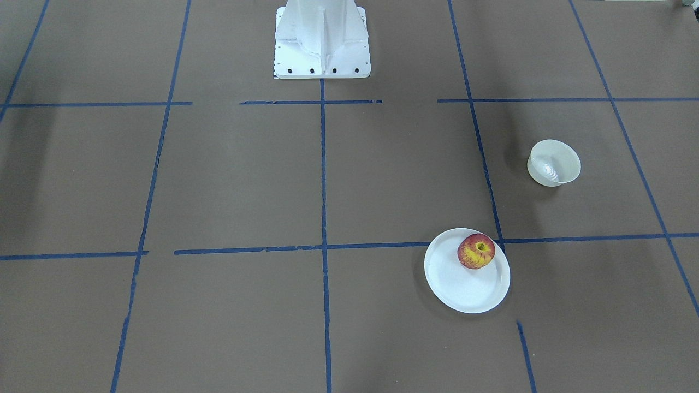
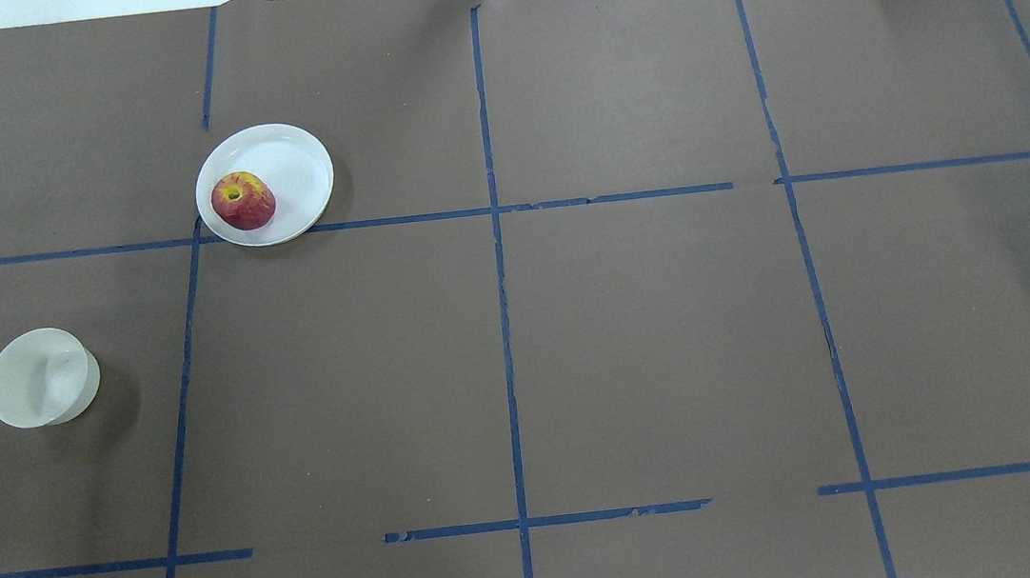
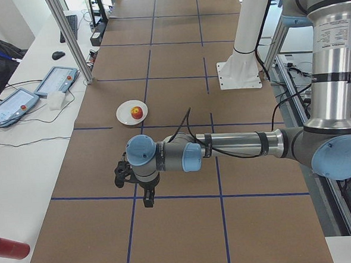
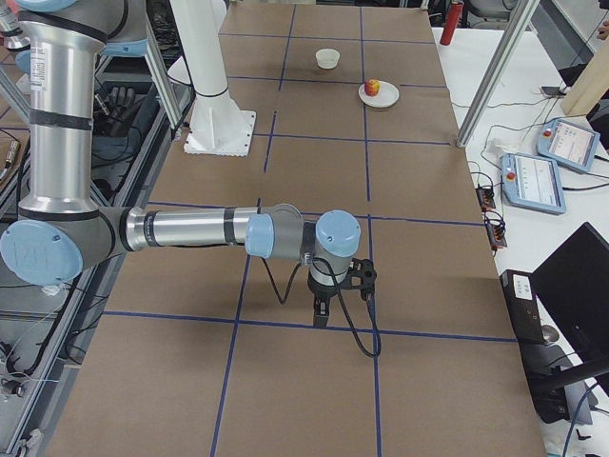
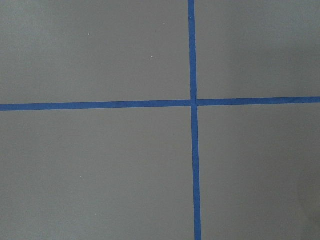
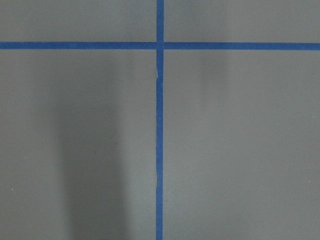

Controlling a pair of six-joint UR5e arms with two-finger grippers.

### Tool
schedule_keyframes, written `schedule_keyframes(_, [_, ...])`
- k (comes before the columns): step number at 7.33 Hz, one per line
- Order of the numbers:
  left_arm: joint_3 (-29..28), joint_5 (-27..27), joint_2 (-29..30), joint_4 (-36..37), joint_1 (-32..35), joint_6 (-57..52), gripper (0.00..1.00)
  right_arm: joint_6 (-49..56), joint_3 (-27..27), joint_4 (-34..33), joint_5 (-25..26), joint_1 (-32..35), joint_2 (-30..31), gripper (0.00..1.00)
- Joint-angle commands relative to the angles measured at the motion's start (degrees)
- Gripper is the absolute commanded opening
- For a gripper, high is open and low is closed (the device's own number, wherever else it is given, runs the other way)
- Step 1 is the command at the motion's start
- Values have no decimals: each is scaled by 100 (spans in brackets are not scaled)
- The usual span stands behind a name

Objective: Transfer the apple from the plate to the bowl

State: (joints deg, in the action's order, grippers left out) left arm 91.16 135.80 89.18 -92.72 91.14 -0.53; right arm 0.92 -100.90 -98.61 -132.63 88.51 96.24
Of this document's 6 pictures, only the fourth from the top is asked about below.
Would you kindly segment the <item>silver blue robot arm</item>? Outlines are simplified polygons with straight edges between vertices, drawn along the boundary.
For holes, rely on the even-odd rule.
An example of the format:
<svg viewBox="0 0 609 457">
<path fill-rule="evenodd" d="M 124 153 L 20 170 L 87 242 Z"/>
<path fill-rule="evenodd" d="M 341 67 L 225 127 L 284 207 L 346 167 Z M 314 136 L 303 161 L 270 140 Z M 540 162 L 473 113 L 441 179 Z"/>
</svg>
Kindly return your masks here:
<svg viewBox="0 0 609 457">
<path fill-rule="evenodd" d="M 1 255 L 21 280 L 46 287 L 143 248 L 242 246 L 263 259 L 308 266 L 314 324 L 332 298 L 363 287 L 361 228 L 348 212 L 305 220 L 290 205 L 147 211 L 96 205 L 90 196 L 94 67 L 102 52 L 141 55 L 142 1 L 23 1 L 30 39 L 30 191 L 2 234 Z"/>
</svg>

